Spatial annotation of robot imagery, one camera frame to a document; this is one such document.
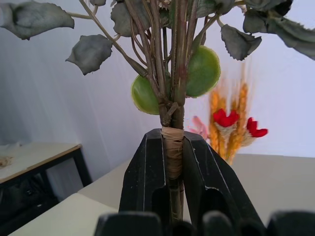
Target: table top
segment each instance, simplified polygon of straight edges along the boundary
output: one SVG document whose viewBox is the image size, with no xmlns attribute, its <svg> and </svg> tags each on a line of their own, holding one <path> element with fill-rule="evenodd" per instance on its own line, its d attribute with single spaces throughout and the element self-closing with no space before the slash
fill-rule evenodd
<svg viewBox="0 0 315 236">
<path fill-rule="evenodd" d="M 0 169 L 0 183 L 4 183 L 47 162 L 81 147 L 80 144 L 30 143 L 1 155 L 12 156 L 12 164 Z"/>
<path fill-rule="evenodd" d="M 130 160 L 99 178 L 78 193 L 115 209 L 119 208 L 125 171 Z"/>
<path fill-rule="evenodd" d="M 93 236 L 99 216 L 114 212 L 75 193 L 9 236 Z"/>
</svg>

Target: table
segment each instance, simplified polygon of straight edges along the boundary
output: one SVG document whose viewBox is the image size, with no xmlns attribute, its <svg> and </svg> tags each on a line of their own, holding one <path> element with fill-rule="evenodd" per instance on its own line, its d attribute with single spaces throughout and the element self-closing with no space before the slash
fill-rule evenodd
<svg viewBox="0 0 315 236">
<path fill-rule="evenodd" d="M 10 236 L 93 236 L 97 220 L 117 212 L 81 194 L 73 194 Z"/>
<path fill-rule="evenodd" d="M 80 144 L 30 143 L 2 154 L 13 159 L 11 165 L 0 169 L 0 187 L 36 174 L 42 174 L 46 179 L 47 169 L 70 158 L 74 159 L 83 186 L 92 183 Z"/>
<path fill-rule="evenodd" d="M 47 169 L 73 158 L 83 186 L 92 183 L 80 144 L 30 143 L 7 152 L 1 152 L 1 155 L 12 156 L 13 159 L 11 165 L 0 169 L 0 189 L 40 174 L 49 198 L 38 207 L 32 206 L 15 218 L 2 223 L 0 234 L 4 232 L 8 234 L 18 229 L 58 203 L 47 177 Z"/>
</svg>

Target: table leg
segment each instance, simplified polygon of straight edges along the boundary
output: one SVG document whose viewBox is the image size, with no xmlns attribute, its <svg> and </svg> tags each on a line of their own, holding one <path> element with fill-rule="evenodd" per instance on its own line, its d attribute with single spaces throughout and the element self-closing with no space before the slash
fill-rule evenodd
<svg viewBox="0 0 315 236">
<path fill-rule="evenodd" d="M 73 159 L 75 165 L 77 167 L 80 179 L 82 181 L 83 186 L 87 186 L 92 183 L 88 168 L 85 164 L 81 149 L 78 149 L 73 152 Z"/>
<path fill-rule="evenodd" d="M 53 189 L 51 187 L 50 181 L 49 181 L 48 176 L 47 176 L 47 172 L 46 171 L 42 171 L 40 173 L 40 176 L 41 176 L 41 178 L 43 180 L 44 187 L 45 187 L 47 193 L 49 194 L 51 199 L 55 199 L 56 196 L 55 196 L 54 191 L 53 191 Z"/>
</svg>

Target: black table frame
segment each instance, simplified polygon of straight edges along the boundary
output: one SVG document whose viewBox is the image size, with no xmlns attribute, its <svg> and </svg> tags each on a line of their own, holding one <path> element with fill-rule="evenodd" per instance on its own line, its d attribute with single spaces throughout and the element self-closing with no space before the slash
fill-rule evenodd
<svg viewBox="0 0 315 236">
<path fill-rule="evenodd" d="M 12 233 L 13 231 L 17 230 L 18 228 L 32 221 L 33 219 L 35 219 L 36 217 L 38 217 L 39 215 L 41 215 L 42 213 L 44 213 L 45 211 L 49 210 L 50 208 L 52 208 L 53 206 L 59 203 L 59 201 L 57 200 L 53 192 L 50 181 L 47 177 L 46 170 L 66 160 L 69 160 L 71 158 L 73 158 L 74 160 L 74 163 L 78 170 L 83 186 L 85 187 L 91 184 L 92 179 L 87 169 L 87 166 L 85 164 L 80 147 L 78 147 L 78 149 L 76 150 L 66 153 L 65 155 L 62 155 L 56 159 L 53 159 L 38 167 L 35 167 L 25 173 L 22 173 L 12 179 L 9 179 L 3 183 L 0 183 L 0 190 L 1 190 L 3 188 L 19 183 L 22 180 L 28 179 L 34 175 L 40 174 L 44 183 L 45 190 L 47 191 L 51 199 L 51 201 L 49 201 L 45 206 L 41 206 L 41 207 L 34 206 L 33 209 L 29 209 L 28 212 L 25 213 L 24 215 L 22 214 L 21 216 L 17 218 L 10 219 L 8 222 L 5 222 L 4 225 L 0 225 L 0 235 L 8 235 Z"/>
</svg>

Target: artificial plant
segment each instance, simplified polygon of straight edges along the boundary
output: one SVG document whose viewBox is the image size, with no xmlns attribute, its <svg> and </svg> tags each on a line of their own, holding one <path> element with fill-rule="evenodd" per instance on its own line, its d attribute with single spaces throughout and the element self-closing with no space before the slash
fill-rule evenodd
<svg viewBox="0 0 315 236">
<path fill-rule="evenodd" d="M 93 10 L 90 10 L 84 0 L 79 2 L 87 15 L 67 13 L 52 3 L 35 1 L 21 4 L 2 3 L 0 8 L 4 21 L 1 27 L 21 39 L 30 39 L 58 27 L 74 28 L 73 18 L 76 17 L 92 19 L 98 25 L 103 34 L 81 36 L 67 61 L 76 64 L 86 75 L 99 69 L 110 57 L 114 46 L 139 76 L 145 79 L 143 81 L 150 85 L 149 89 L 157 101 L 163 127 L 166 155 L 168 158 L 173 157 L 174 169 L 178 171 L 170 180 L 170 185 L 175 189 L 171 197 L 174 219 L 182 218 L 177 200 L 180 199 L 183 205 L 182 194 L 178 197 L 178 186 L 182 186 L 180 163 L 187 86 L 191 86 L 192 92 L 199 89 L 196 94 L 192 93 L 193 96 L 201 95 L 216 83 L 220 75 L 215 53 L 200 46 L 206 40 L 208 28 L 216 21 L 219 23 L 226 49 L 237 60 L 244 60 L 259 46 L 261 37 L 252 35 L 257 32 L 277 34 L 286 46 L 315 59 L 315 31 L 305 29 L 302 25 L 284 18 L 292 0 L 112 1 L 111 19 L 115 23 L 114 31 L 118 34 L 115 38 L 109 35 L 96 17 L 98 7 L 104 6 L 106 0 L 90 0 L 90 4 L 94 6 Z M 220 16 L 227 14 L 235 6 L 242 6 L 245 12 L 244 32 L 220 21 Z M 200 18 L 203 18 L 204 27 L 201 32 L 195 33 L 196 23 Z M 167 48 L 167 28 L 171 30 L 170 49 Z M 118 40 L 121 36 L 131 38 L 138 61 L 128 56 L 119 45 Z M 139 91 L 138 88 L 138 94 L 144 92 L 144 89 L 143 91 L 141 89 L 140 87 Z"/>
</svg>

